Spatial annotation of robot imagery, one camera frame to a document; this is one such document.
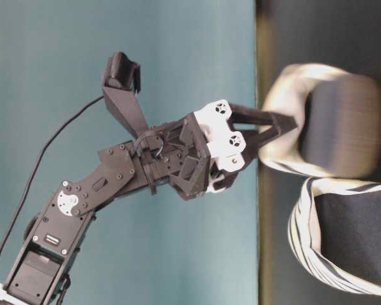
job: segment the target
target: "teal wall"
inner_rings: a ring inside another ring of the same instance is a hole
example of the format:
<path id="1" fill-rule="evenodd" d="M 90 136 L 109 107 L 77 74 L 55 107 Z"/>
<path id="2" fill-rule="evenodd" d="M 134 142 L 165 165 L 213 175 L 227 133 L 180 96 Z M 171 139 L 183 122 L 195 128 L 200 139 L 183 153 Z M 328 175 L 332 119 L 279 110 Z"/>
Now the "teal wall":
<path id="1" fill-rule="evenodd" d="M 255 100 L 253 0 L 0 0 L 0 239 L 46 139 L 100 95 L 107 58 L 142 65 L 150 125 L 208 102 Z M 63 179 L 97 165 L 130 137 L 92 107 L 51 146 L 3 253 L 0 281 L 27 221 Z M 169 187 L 98 213 L 72 270 L 65 304 L 256 304 L 255 164 L 222 194 L 184 202 Z"/>

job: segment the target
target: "black cable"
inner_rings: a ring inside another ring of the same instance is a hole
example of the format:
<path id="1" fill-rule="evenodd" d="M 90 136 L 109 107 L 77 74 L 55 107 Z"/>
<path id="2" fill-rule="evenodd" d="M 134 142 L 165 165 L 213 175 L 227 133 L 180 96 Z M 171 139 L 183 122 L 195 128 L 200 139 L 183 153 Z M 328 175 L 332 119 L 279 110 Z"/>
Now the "black cable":
<path id="1" fill-rule="evenodd" d="M 158 157 L 162 153 L 162 151 L 164 149 L 164 145 L 165 145 L 162 133 L 161 132 L 155 132 L 154 130 L 148 130 L 148 131 L 144 132 L 141 136 L 139 136 L 134 141 L 133 147 L 130 150 L 131 156 L 133 156 L 135 154 L 135 152 L 137 151 L 141 142 L 147 137 L 157 137 L 157 139 L 161 143 L 161 145 L 159 146 L 158 152 L 155 154 L 155 157 Z"/>
<path id="2" fill-rule="evenodd" d="M 65 294 L 68 291 L 68 288 L 70 287 L 71 283 L 72 282 L 70 280 L 70 276 L 69 276 L 69 274 L 67 274 L 65 283 L 63 283 L 62 289 L 59 291 L 59 298 L 57 301 L 57 305 L 61 305 L 63 303 Z"/>
<path id="3" fill-rule="evenodd" d="M 7 242 L 8 236 L 10 235 L 11 230 L 14 227 L 14 224 L 15 224 L 15 222 L 17 220 L 17 217 L 20 214 L 20 211 L 21 211 L 21 209 L 24 206 L 25 200 L 27 199 L 27 195 L 28 195 L 28 193 L 30 191 L 32 180 L 34 179 L 34 177 L 36 175 L 38 166 L 41 163 L 41 160 L 43 159 L 44 153 L 46 152 L 47 148 L 51 145 L 51 143 L 55 140 L 55 138 L 61 133 L 61 131 L 65 129 L 66 126 L 68 126 L 72 121 L 74 121 L 78 116 L 80 116 L 85 110 L 87 110 L 87 108 L 89 108 L 93 104 L 96 104 L 102 98 L 103 98 L 103 95 L 101 97 L 96 98 L 95 100 L 92 100 L 89 104 L 87 104 L 81 110 L 79 110 L 73 117 L 68 119 L 57 130 L 57 132 L 55 132 L 55 134 L 47 141 L 47 143 L 44 145 L 43 149 L 39 153 L 39 156 L 38 156 L 38 159 L 37 159 L 36 164 L 34 166 L 34 169 L 32 170 L 32 172 L 30 174 L 30 177 L 28 178 L 27 184 L 25 185 L 23 196 L 21 197 L 21 200 L 20 200 L 20 202 L 19 202 L 19 204 L 17 206 L 17 209 L 15 210 L 15 212 L 13 214 L 13 217 L 11 218 L 10 224 L 8 225 L 7 232 L 6 232 L 5 236 L 3 237 L 3 239 L 2 239 L 2 241 L 0 243 L 0 256 L 1 256 L 1 252 L 3 251 L 3 248 L 4 248 L 5 244 Z"/>

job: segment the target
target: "blurry object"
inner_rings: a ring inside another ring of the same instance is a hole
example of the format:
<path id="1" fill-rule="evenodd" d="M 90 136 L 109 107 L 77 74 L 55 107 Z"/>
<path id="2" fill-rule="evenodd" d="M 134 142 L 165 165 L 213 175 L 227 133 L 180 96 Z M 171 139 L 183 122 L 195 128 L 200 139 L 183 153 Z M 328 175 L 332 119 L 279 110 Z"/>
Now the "blurry object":
<path id="1" fill-rule="evenodd" d="M 318 280 L 381 296 L 381 184 L 307 179 L 290 216 L 288 240 Z"/>
<path id="2" fill-rule="evenodd" d="M 263 110 L 293 116 L 298 124 L 263 147 L 259 155 L 266 165 L 316 177 L 362 177 L 375 169 L 381 94 L 372 79 L 327 65 L 290 65 Z"/>

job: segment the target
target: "black and white striped object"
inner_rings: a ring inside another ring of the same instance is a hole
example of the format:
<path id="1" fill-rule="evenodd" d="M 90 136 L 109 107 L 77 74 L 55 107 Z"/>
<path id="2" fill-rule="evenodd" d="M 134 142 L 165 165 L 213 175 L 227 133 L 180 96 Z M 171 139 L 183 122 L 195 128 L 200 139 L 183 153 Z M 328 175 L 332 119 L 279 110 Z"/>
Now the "black and white striped object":
<path id="1" fill-rule="evenodd" d="M 341 199 L 339 202 L 349 197 L 358 201 L 358 198 L 370 198 L 371 195 L 378 202 L 381 200 L 381 184 L 346 179 L 307 179 L 288 222 L 288 240 L 295 257 L 311 275 L 329 286 L 355 294 L 381 295 L 381 285 L 343 270 L 323 255 L 323 228 L 316 209 L 316 198 L 325 194 L 338 196 Z"/>
<path id="2" fill-rule="evenodd" d="M 370 78 L 322 64 L 289 65 L 262 110 L 291 116 L 297 124 L 258 152 L 269 167 L 310 177 L 356 179 L 378 163 L 381 94 Z M 260 131 L 267 128 L 260 126 Z"/>

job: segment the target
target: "white servo bracket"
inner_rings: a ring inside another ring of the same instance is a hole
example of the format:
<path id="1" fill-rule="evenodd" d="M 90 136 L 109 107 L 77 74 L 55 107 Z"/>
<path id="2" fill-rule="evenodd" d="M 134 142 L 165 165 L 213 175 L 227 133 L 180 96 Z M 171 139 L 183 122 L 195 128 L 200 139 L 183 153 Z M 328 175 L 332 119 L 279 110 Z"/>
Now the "white servo bracket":
<path id="1" fill-rule="evenodd" d="M 233 132 L 227 123 L 232 115 L 228 101 L 209 103 L 201 110 L 195 111 L 194 115 L 206 137 L 210 157 L 217 168 L 227 172 L 242 169 L 245 162 L 241 153 L 246 148 L 246 141 L 241 132 Z M 210 179 L 208 189 L 214 189 L 213 183 L 216 181 L 217 179 Z"/>
<path id="2" fill-rule="evenodd" d="M 7 302 L 12 305 L 28 305 L 26 302 L 23 302 L 16 297 L 13 297 L 12 295 L 8 294 L 7 291 L 3 289 L 3 284 L 0 283 L 0 302 Z"/>

